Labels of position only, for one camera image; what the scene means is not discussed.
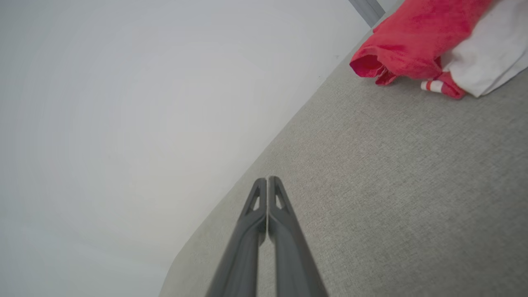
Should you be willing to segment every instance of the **white wall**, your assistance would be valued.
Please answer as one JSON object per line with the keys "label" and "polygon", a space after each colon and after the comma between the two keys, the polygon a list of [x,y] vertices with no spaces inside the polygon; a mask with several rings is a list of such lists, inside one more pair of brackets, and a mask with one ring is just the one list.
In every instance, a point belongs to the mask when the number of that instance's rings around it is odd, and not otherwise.
{"label": "white wall", "polygon": [[157,295],[368,29],[347,0],[1,1],[0,295]]}

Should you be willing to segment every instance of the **sofa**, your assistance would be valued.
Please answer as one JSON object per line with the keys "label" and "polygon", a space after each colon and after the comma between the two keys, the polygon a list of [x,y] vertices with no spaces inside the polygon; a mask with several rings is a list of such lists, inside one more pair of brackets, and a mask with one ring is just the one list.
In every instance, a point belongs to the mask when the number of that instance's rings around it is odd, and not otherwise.
{"label": "sofa", "polygon": [[[528,71],[457,101],[360,78],[354,52],[188,240],[161,297],[205,295],[254,180],[270,175],[330,296],[528,294]],[[274,254],[265,240],[260,297],[276,295]]]}

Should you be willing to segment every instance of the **gray fabric surface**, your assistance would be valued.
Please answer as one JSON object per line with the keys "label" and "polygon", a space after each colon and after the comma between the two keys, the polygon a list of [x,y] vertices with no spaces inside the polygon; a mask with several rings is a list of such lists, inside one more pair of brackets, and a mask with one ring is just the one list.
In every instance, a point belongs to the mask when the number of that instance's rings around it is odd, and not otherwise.
{"label": "gray fabric surface", "polygon": [[[454,101],[347,64],[198,228],[160,296],[205,294],[253,181],[272,174],[331,296],[528,294],[528,71]],[[275,296],[269,239],[259,253],[258,295]]]}

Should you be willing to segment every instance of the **red towel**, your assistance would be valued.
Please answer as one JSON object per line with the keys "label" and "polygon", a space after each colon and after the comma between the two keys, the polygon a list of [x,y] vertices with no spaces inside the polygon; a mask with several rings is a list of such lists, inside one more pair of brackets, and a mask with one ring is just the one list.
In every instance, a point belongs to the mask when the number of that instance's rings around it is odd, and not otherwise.
{"label": "red towel", "polygon": [[[388,85],[398,76],[438,79],[442,74],[440,56],[471,35],[491,2],[406,0],[374,29],[350,66],[361,77],[378,77],[377,85]],[[456,84],[446,87],[456,89],[447,92],[452,97],[465,94]]]}

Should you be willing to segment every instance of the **white cloth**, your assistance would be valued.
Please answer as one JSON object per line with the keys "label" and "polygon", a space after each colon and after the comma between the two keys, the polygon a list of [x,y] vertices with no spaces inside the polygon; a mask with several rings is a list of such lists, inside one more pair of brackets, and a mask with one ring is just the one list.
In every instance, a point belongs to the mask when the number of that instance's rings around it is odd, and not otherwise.
{"label": "white cloth", "polygon": [[471,36],[442,56],[444,71],[475,97],[528,67],[528,0],[497,0]]}

